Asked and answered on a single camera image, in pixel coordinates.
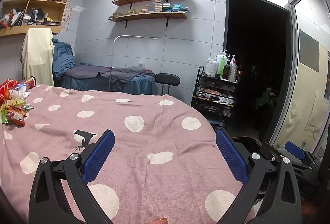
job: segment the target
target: pink blanket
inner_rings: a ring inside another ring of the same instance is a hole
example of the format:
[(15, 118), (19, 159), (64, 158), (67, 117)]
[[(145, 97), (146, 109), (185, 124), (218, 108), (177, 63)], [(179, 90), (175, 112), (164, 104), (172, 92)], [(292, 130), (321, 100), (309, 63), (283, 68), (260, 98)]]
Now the pink blanket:
[[(215, 133), (195, 109), (172, 96), (66, 90), (37, 85), (26, 99), (35, 108), (25, 127), (2, 125), (0, 184), (14, 209), (28, 218), (39, 160), (64, 160), (81, 145), (75, 130), (110, 129), (115, 145), (88, 187), (114, 224), (216, 223), (242, 187), (217, 148)], [(76, 217), (83, 219), (67, 183)]]

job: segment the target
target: dark doorway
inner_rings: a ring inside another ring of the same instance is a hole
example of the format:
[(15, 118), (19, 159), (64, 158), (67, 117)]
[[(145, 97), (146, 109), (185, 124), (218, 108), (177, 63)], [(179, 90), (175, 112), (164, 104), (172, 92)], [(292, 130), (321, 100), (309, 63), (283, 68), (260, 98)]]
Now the dark doorway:
[(246, 135), (269, 142), (288, 90), (291, 15), (266, 0), (226, 0), (226, 6), (223, 47), (235, 55), (240, 74), (227, 131), (233, 137)]

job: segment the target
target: white polka dot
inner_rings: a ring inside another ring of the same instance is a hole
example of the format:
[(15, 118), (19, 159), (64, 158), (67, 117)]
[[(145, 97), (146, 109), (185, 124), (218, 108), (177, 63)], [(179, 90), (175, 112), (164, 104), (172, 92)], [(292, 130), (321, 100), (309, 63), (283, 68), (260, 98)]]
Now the white polka dot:
[(153, 165), (162, 165), (173, 159), (174, 153), (170, 151), (164, 151), (160, 153), (150, 153), (147, 155), (150, 163)]
[(39, 165), (39, 155), (35, 152), (30, 152), (20, 163), (20, 167), (24, 174), (31, 174), (37, 170)]
[(49, 111), (54, 111), (54, 110), (58, 110), (61, 106), (60, 105), (52, 105), (48, 108)]
[(88, 188), (108, 218), (114, 218), (119, 209), (119, 199), (116, 192), (102, 184), (88, 186)]
[(42, 127), (46, 126), (46, 125), (49, 125), (50, 124), (40, 124), (40, 123), (36, 123), (34, 124), (34, 128), (36, 128), (36, 130), (40, 130)]
[(77, 114), (78, 117), (81, 117), (81, 118), (88, 118), (88, 117), (91, 117), (93, 116), (94, 114), (94, 111), (92, 110), (86, 110), (86, 111), (81, 111)]
[(181, 126), (187, 130), (195, 130), (201, 127), (201, 122), (196, 118), (186, 117), (182, 120)]
[(12, 140), (13, 136), (9, 134), (7, 131), (3, 131), (3, 139)]
[(81, 101), (82, 102), (87, 102), (88, 100), (94, 98), (93, 96), (91, 95), (84, 95), (82, 98), (81, 98)]
[(63, 90), (60, 94), (60, 97), (66, 97), (69, 95), (69, 91), (68, 90)]
[(124, 123), (128, 130), (134, 133), (140, 132), (144, 126), (144, 120), (140, 116), (126, 117)]
[(165, 99), (165, 100), (160, 101), (159, 104), (160, 104), (161, 106), (169, 106), (169, 105), (173, 105), (174, 102), (171, 101), (171, 100), (167, 100), (167, 99)]
[(235, 196), (228, 191), (212, 191), (205, 200), (205, 209), (210, 218), (218, 222), (235, 200)]
[(34, 103), (39, 103), (39, 102), (41, 102), (43, 99), (42, 98), (36, 98), (36, 99), (34, 99)]
[(117, 103), (124, 103), (124, 102), (129, 102), (129, 101), (130, 101), (129, 99), (118, 99), (118, 98), (116, 98)]
[[(83, 136), (79, 135), (79, 134), (75, 134), (76, 131), (78, 131), (78, 130), (75, 130), (75, 131), (73, 132), (73, 138), (75, 139), (75, 141), (77, 141), (77, 142), (79, 142), (79, 143), (82, 143), (82, 142), (83, 142), (82, 140), (85, 140), (85, 138), (84, 138)], [(96, 137), (97, 134), (93, 134), (93, 133), (92, 133), (92, 136), (93, 136), (93, 137), (92, 137), (90, 140), (92, 140), (94, 137)]]

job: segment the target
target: lamp pole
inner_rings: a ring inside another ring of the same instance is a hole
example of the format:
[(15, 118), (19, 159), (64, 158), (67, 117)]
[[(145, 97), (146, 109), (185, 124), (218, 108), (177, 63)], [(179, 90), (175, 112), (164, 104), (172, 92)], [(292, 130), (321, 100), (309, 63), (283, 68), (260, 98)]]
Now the lamp pole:
[[(143, 38), (143, 39), (150, 39), (150, 40), (158, 40), (157, 38), (150, 38), (150, 37), (143, 37), (143, 36), (133, 36), (133, 35), (121, 35), (114, 39), (113, 43), (116, 42), (118, 38), (121, 37), (131, 37), (131, 38)], [(111, 61), (110, 61), (110, 77), (109, 77), (109, 91), (111, 91), (111, 74), (112, 74), (112, 62), (113, 62), (113, 53), (114, 53), (114, 45), (112, 47), (112, 53), (111, 53)]]

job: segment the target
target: chair backrest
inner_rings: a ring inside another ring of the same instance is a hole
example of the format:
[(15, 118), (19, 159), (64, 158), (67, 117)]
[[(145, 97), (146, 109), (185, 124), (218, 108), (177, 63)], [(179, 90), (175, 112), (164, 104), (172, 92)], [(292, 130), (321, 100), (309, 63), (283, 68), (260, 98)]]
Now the chair backrest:
[(155, 75), (155, 81), (159, 84), (162, 84), (162, 95), (164, 90), (164, 84), (168, 85), (167, 94), (170, 92), (170, 85), (178, 86), (180, 84), (180, 78), (177, 75), (167, 74), (167, 73), (158, 73)]

